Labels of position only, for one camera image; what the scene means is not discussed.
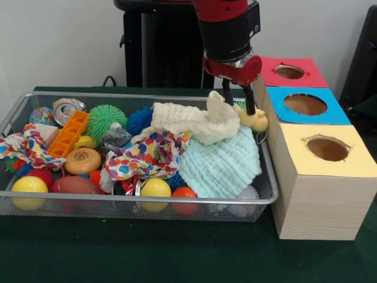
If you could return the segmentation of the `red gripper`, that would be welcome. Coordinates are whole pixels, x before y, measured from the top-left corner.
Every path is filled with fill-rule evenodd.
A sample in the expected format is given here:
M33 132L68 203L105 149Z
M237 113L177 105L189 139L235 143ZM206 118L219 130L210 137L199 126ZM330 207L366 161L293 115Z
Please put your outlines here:
M254 93L249 85L257 80L261 73L262 59L259 56L255 55L248 58L241 67L235 67L223 62L211 61L208 58L203 57L203 67L210 75L223 78L222 87L224 99L230 106L234 106L230 81L233 84L243 86L247 114L249 116L256 114Z

